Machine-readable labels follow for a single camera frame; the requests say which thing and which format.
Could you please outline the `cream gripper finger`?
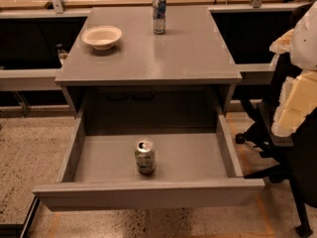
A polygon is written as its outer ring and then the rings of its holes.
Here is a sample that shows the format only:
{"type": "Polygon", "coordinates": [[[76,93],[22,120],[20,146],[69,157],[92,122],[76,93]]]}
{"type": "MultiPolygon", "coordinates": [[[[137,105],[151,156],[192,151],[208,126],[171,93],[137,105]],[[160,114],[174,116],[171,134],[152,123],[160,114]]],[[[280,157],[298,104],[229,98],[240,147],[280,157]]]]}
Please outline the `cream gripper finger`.
{"type": "Polygon", "coordinates": [[[317,107],[317,72],[304,70],[296,78],[287,77],[275,109],[271,132],[278,137],[288,137],[317,107]]]}

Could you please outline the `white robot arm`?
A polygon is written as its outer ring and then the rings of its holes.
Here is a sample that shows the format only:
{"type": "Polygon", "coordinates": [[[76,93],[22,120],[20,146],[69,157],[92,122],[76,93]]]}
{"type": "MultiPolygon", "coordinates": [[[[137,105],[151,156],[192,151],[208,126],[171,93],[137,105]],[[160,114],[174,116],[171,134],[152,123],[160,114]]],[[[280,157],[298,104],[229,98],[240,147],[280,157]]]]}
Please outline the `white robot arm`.
{"type": "Polygon", "coordinates": [[[289,53],[290,62],[301,69],[299,75],[288,76],[282,84],[271,125],[275,136],[288,137],[317,107],[317,2],[269,50],[279,55],[289,53]]]}

